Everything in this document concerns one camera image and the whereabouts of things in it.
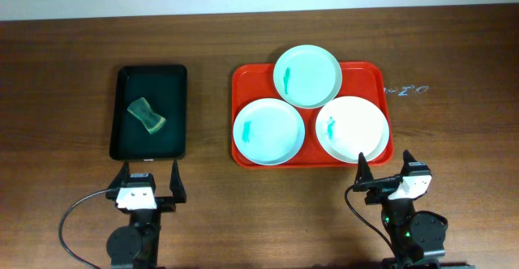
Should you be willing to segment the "light blue plate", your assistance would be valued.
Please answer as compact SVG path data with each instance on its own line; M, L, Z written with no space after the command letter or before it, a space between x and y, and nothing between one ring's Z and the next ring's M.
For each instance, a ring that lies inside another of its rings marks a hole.
M292 159L305 139L300 113L283 100L263 98L242 108L233 124L239 152L259 165L279 165Z

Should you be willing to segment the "white plate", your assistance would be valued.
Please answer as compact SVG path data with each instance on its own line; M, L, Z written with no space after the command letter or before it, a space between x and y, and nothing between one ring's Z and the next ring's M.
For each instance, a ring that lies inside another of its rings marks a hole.
M334 159L358 163L380 156L389 142L388 119L369 100L342 96L329 101L318 112L315 134L320 146Z

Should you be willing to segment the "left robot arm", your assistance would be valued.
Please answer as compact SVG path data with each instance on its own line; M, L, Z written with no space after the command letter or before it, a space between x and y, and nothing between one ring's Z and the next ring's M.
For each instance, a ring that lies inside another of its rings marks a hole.
M114 230L106 242L112 268L157 267L161 215L176 211L178 204L187 201L177 161L172 165L169 189L170 196L156 196L151 173L131 173L129 164L123 164L106 193L106 198L129 216L129 224Z

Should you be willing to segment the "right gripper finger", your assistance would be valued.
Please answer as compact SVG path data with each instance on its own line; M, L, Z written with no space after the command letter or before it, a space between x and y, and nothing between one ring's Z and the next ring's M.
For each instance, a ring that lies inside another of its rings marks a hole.
M373 181L373 175L371 173L370 167L367 163L367 160L362 152L358 154L358 168L356 177L354 180L354 184L356 186L364 185L367 182Z
M416 159L411 155L411 153L408 150L404 150L403 161L404 164L401 169L401 174L408 175L411 172L410 163L416 162Z

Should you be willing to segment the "green yellow sponge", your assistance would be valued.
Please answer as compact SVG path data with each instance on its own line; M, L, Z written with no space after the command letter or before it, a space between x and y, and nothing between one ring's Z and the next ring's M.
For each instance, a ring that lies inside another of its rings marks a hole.
M166 123L166 119L156 113L144 97L131 102L127 111L136 117L149 134L155 134Z

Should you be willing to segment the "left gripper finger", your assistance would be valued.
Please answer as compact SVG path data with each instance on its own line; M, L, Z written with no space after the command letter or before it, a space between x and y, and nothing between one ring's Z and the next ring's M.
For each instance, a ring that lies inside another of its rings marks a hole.
M125 161L115 178L111 181L108 186L109 190L118 190L122 187L127 186L127 180L129 178L130 170L129 163Z
M187 193L185 191L182 179L179 173L178 161L174 160L172 172L170 176L169 189L175 199L185 199Z

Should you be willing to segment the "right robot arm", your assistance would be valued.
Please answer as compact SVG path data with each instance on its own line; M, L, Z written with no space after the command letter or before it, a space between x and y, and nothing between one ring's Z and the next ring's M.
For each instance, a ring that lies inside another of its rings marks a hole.
M365 156L358 155L354 184L346 191L364 192L365 204L380 205L386 234L362 216L359 219L379 234L392 251L382 268L439 268L445 256L444 239L448 229L445 217L432 211L417 211L414 201L427 192L432 174L426 163L403 152L401 171L391 177L373 178Z

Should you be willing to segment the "mint green plate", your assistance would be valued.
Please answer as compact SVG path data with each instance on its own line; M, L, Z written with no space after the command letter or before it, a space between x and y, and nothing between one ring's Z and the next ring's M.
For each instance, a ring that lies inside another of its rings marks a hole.
M286 50L277 59L272 77L279 95L303 109L327 104L342 84L338 60L316 45L298 45Z

